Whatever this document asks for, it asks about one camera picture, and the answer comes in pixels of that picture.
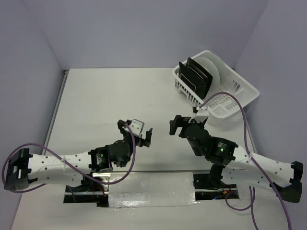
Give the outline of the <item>black square plate orange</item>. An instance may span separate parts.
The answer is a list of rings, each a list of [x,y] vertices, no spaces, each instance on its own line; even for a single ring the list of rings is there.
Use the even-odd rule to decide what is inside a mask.
[[[186,67],[195,75],[192,77],[192,83],[194,84],[194,92],[201,98],[204,99],[209,92],[213,77],[212,75],[198,62],[192,58],[188,58]]]

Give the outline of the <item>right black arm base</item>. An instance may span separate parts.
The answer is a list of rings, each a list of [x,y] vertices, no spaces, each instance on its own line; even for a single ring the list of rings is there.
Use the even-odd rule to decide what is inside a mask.
[[[193,170],[193,186],[196,201],[239,199],[237,186],[222,182],[225,166],[213,165],[210,170]]]

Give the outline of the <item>black square plate teal centre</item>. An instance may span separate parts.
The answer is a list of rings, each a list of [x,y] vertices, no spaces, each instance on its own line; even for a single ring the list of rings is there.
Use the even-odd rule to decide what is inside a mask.
[[[179,78],[201,99],[205,98],[206,84],[182,62],[179,62]]]

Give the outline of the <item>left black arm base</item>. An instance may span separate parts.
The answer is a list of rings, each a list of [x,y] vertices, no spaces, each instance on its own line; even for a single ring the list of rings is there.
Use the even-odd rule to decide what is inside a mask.
[[[99,184],[84,178],[77,187],[66,186],[64,204],[96,204],[97,207],[109,207],[109,185]]]

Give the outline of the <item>round white plate red teal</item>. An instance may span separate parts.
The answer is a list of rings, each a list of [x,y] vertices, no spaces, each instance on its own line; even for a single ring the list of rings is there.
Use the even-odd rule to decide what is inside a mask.
[[[220,85],[220,74],[217,67],[206,57],[197,57],[194,60],[211,74],[213,80],[209,91],[215,91]]]

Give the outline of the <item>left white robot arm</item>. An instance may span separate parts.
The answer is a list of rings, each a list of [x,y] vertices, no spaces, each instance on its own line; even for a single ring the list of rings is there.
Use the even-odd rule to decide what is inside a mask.
[[[63,184],[88,191],[94,182],[109,185],[109,181],[95,179],[95,173],[110,173],[114,167],[130,165],[124,175],[127,177],[135,163],[136,148],[149,147],[152,129],[143,136],[144,122],[137,119],[119,120],[117,123],[123,138],[113,144],[98,147],[84,153],[58,155],[45,146],[40,148],[49,155],[30,152],[30,144],[23,144],[13,150],[2,168],[4,189],[14,193],[25,193],[46,184]]]

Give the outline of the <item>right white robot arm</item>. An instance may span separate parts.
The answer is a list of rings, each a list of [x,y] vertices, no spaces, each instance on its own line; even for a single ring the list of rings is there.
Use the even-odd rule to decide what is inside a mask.
[[[169,123],[170,135],[175,135],[177,128],[181,128],[179,137],[188,141],[194,154],[213,164],[208,177],[211,186],[245,184],[278,191],[283,201],[299,203],[302,163],[285,163],[247,153],[244,147],[233,141],[211,136],[204,128],[205,122],[196,122],[191,117],[177,115]]]

